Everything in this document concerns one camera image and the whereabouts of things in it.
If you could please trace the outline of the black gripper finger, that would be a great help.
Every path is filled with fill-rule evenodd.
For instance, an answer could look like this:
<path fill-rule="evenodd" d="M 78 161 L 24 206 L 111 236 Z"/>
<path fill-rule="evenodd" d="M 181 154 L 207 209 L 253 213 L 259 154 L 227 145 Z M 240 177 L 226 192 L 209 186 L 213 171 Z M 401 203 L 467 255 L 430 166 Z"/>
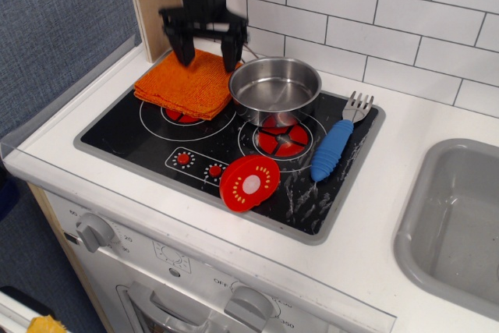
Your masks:
<path fill-rule="evenodd" d="M 245 43 L 245 34 L 226 34 L 221 39 L 222 57 L 227 73 L 231 73 L 235 70 L 236 64 L 241 60 L 242 47 Z"/>
<path fill-rule="evenodd" d="M 168 35 L 168 39 L 179 62 L 184 66 L 189 66 L 195 57 L 193 36 L 173 33 Z"/>

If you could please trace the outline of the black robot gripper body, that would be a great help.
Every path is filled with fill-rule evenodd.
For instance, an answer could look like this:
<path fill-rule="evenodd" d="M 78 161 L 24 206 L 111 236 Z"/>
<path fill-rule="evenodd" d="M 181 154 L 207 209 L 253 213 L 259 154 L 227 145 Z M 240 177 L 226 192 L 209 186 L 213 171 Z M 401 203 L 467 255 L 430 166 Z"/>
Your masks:
<path fill-rule="evenodd" d="M 182 6 L 159 10 L 169 37 L 204 37 L 248 41 L 247 19 L 230 12 L 226 0 L 182 0 Z"/>

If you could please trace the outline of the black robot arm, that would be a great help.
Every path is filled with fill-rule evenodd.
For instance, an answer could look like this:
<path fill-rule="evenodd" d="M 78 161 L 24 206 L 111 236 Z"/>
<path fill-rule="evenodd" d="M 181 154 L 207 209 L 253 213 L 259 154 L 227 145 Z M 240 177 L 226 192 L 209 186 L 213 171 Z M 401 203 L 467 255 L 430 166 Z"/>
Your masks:
<path fill-rule="evenodd" d="M 221 42 L 225 70 L 235 70 L 248 42 L 248 20 L 228 10 L 226 0 L 182 0 L 176 8 L 159 10 L 163 31 L 184 66 L 195 57 L 193 38 L 205 37 Z"/>

